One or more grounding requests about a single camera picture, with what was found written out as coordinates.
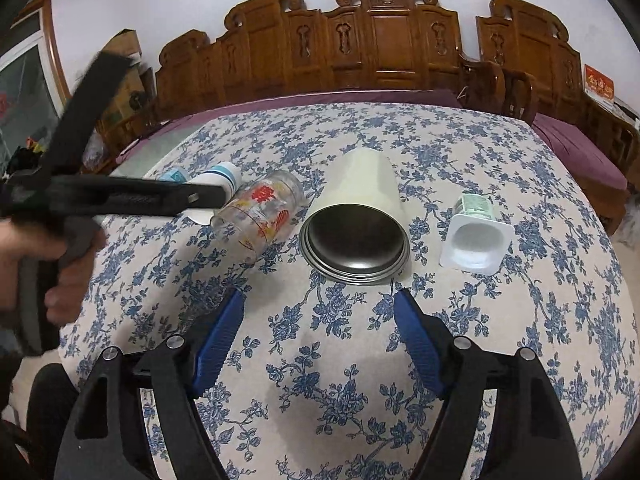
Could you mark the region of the person's left hand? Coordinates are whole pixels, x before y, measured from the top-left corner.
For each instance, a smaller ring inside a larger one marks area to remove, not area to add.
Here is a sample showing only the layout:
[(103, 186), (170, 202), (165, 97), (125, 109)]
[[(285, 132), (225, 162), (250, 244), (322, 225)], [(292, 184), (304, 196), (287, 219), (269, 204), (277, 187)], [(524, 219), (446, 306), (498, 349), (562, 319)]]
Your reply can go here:
[[(58, 284), (44, 297), (48, 320), (62, 327), (78, 319), (91, 280), (96, 254), (105, 246), (106, 235), (99, 229), (90, 248), (58, 272)], [(58, 260), (66, 252), (62, 238), (33, 223), (1, 221), (1, 310), (9, 311), (17, 303), (18, 264), (23, 258)]]

